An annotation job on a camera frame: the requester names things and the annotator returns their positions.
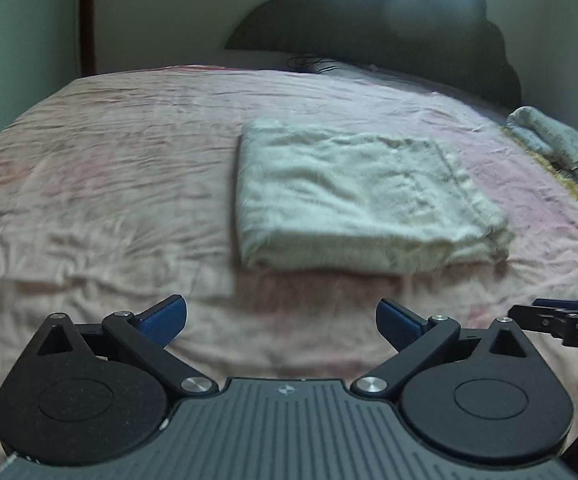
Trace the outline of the yellow patterned blanket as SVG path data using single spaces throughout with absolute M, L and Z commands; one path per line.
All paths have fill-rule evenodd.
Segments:
M 517 128 L 502 126 L 502 132 L 516 142 L 520 148 L 551 174 L 578 203 L 578 174 L 562 166 L 552 154 L 552 149 L 536 134 L 520 133 Z

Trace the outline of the grey striped pillow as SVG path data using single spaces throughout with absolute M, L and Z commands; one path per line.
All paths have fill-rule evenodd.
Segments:
M 396 70 L 386 70 L 372 64 L 355 65 L 344 63 L 334 58 L 323 58 L 313 55 L 292 55 L 287 59 L 287 68 L 299 73 L 328 74 L 335 73 L 353 74 L 360 76 L 376 76 L 378 78 L 395 78 L 403 80 L 413 80 L 414 76 L 396 72 Z

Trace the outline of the cream white pants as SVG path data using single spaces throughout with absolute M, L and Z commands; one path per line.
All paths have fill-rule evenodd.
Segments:
M 250 269 L 413 274 L 498 263 L 512 242 L 445 143 L 279 120 L 241 130 L 234 214 Z

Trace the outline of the grey folded cloth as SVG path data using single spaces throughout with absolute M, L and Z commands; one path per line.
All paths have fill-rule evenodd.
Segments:
M 578 131 L 535 107 L 522 106 L 507 117 L 507 128 L 530 151 L 578 177 Z

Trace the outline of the dark scalloped headboard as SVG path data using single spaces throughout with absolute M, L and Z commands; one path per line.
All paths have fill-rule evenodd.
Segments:
M 521 84 L 485 0 L 268 0 L 226 42 L 396 70 L 507 108 Z

